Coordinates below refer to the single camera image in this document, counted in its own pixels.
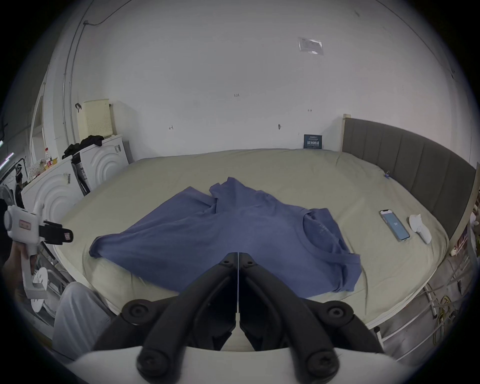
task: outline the gray upholstered headboard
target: gray upholstered headboard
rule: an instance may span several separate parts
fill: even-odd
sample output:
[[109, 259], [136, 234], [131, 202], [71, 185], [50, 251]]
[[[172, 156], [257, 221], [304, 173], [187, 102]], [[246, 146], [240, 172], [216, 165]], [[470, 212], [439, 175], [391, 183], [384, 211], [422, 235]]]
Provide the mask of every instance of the gray upholstered headboard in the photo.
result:
[[342, 151], [388, 171], [437, 218], [453, 247], [479, 191], [478, 164], [475, 170], [449, 149], [410, 131], [350, 117], [343, 119]]

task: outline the human hand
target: human hand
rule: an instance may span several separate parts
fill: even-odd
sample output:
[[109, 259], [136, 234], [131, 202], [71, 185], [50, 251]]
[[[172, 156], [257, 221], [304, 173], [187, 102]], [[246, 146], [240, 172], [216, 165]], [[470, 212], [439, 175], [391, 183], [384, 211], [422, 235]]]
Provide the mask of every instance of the human hand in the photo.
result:
[[[10, 256], [2, 268], [3, 279], [10, 293], [22, 282], [22, 258], [28, 259], [26, 245], [17, 241], [12, 242]], [[36, 255], [30, 258], [30, 272], [33, 274]]]

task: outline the beige bed sheet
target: beige bed sheet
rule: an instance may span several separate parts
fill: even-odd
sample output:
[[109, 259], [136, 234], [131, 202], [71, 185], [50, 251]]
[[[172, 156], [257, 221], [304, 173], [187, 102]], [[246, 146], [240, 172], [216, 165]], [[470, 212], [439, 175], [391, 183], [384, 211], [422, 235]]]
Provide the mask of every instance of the beige bed sheet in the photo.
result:
[[[376, 165], [347, 153], [261, 149], [158, 157], [129, 165], [65, 216], [62, 224], [73, 231], [74, 241], [56, 247], [62, 264], [116, 313], [133, 299], [175, 295], [106, 259], [90, 257], [90, 244], [97, 236], [125, 230], [189, 186], [208, 193], [229, 176], [283, 203], [330, 210], [350, 250], [360, 255], [363, 271], [354, 292], [313, 299], [343, 300], [366, 324], [400, 308], [428, 281], [446, 252], [448, 237], [441, 224]], [[382, 209], [395, 212], [410, 239], [395, 239], [379, 215]], [[421, 214], [432, 233], [429, 245], [409, 228], [411, 214]]]

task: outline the plastic bottle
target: plastic bottle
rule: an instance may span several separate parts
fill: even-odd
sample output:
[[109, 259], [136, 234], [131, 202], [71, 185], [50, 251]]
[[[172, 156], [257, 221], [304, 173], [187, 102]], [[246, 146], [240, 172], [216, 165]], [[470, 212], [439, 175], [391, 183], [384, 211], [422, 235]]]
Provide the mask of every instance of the plastic bottle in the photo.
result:
[[45, 148], [45, 160], [47, 161], [47, 168], [51, 167], [53, 164], [50, 153], [48, 153], [48, 148]]

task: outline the dark blue sign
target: dark blue sign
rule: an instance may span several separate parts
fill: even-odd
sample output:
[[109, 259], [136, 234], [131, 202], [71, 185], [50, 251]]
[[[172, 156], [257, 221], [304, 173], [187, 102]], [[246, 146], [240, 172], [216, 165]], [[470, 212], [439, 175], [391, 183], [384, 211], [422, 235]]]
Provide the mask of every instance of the dark blue sign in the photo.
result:
[[303, 148], [322, 149], [322, 135], [303, 135]]

